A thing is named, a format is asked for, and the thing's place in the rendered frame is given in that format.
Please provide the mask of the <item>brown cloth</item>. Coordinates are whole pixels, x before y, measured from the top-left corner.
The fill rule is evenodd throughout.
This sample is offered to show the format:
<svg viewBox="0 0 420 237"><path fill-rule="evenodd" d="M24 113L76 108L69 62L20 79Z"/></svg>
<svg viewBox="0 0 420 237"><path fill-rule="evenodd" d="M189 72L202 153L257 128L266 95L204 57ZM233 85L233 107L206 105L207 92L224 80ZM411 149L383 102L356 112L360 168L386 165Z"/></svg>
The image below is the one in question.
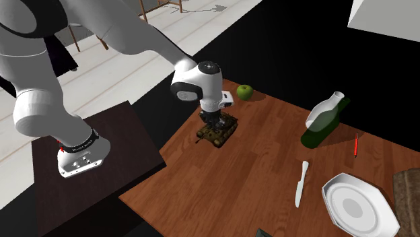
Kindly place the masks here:
<svg viewBox="0 0 420 237"><path fill-rule="evenodd" d="M394 208L399 237L420 237L420 168L393 175Z"/></svg>

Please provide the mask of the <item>dark green bottle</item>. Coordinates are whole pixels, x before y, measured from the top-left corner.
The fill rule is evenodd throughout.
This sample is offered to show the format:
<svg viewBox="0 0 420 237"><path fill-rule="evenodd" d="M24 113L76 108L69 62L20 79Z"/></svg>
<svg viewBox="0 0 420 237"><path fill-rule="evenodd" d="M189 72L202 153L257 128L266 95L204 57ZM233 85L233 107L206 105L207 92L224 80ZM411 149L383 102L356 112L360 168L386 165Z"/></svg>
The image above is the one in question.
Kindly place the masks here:
<svg viewBox="0 0 420 237"><path fill-rule="evenodd" d="M344 97L339 102L339 109L336 117L323 130L319 132L313 132L309 129L306 129L300 139L302 145L310 149L317 148L338 127L340 123L340 113L350 103L350 101L351 100L349 98Z"/></svg>

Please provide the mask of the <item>dark brown robot stand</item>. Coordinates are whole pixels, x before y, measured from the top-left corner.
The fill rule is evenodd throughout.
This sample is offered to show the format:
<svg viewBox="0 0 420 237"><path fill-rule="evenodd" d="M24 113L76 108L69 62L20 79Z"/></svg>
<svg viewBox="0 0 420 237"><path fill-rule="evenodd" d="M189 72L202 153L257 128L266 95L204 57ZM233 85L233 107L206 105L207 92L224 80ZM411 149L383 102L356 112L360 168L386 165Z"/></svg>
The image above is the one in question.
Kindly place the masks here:
<svg viewBox="0 0 420 237"><path fill-rule="evenodd" d="M53 234L55 228L164 162L129 102L85 121L110 142L98 168L64 178L58 171L57 140L32 142L38 237L60 237Z"/></svg>

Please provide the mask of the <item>white octagonal plate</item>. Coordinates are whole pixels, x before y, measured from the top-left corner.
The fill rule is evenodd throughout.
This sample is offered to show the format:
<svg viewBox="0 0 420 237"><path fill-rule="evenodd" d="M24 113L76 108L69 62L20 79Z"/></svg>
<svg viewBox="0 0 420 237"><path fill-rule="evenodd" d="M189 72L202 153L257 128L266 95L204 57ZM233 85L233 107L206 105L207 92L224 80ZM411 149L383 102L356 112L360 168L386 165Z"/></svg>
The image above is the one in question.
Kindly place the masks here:
<svg viewBox="0 0 420 237"><path fill-rule="evenodd" d="M334 225L353 237L396 237L400 224L379 189L341 173L322 187Z"/></svg>

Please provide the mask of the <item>olive toy tank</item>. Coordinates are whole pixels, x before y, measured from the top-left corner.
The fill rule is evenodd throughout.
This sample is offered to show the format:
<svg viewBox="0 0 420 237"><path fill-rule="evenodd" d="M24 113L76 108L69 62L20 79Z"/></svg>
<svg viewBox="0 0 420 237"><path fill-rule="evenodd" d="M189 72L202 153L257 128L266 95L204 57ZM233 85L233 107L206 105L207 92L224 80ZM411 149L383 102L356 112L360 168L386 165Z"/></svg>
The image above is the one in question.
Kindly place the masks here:
<svg viewBox="0 0 420 237"><path fill-rule="evenodd" d="M237 127L237 118L226 112L221 112L219 122L215 126L206 124L197 131L196 135L199 139L206 139L215 147L221 148Z"/></svg>

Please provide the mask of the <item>green apple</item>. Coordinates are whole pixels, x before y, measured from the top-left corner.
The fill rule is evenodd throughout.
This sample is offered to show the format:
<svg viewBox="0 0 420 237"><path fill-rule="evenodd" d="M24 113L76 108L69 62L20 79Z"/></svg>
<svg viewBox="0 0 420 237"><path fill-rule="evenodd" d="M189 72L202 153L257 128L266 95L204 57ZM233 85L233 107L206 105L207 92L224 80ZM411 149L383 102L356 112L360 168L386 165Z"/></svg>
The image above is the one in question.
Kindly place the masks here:
<svg viewBox="0 0 420 237"><path fill-rule="evenodd" d="M253 88L249 85L238 86L236 93L241 100L249 100L253 95Z"/></svg>

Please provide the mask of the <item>white knife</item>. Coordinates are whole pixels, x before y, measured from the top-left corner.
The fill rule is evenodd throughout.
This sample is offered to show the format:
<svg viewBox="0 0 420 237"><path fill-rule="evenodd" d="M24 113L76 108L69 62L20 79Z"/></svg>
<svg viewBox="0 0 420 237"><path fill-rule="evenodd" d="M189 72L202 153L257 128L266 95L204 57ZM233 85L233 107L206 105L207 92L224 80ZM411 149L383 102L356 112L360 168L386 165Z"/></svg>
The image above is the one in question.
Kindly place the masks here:
<svg viewBox="0 0 420 237"><path fill-rule="evenodd" d="M308 170L308 167L309 167L309 162L308 161L303 161L302 162L301 178L297 183L296 192L295 192L295 206L297 208L300 206L300 201L301 201L302 193L303 193L303 189L304 189L304 181L305 181L306 172Z"/></svg>

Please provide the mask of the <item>white vase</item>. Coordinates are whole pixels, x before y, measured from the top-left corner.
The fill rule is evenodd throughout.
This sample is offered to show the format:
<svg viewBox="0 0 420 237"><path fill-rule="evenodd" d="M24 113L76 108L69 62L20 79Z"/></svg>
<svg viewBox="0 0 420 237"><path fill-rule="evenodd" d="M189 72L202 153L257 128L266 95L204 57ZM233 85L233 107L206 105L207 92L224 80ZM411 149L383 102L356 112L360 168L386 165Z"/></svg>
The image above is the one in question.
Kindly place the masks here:
<svg viewBox="0 0 420 237"><path fill-rule="evenodd" d="M310 131L319 132L327 127L336 117L339 102L345 97L342 92L334 92L328 99L317 104L306 120L306 127Z"/></svg>

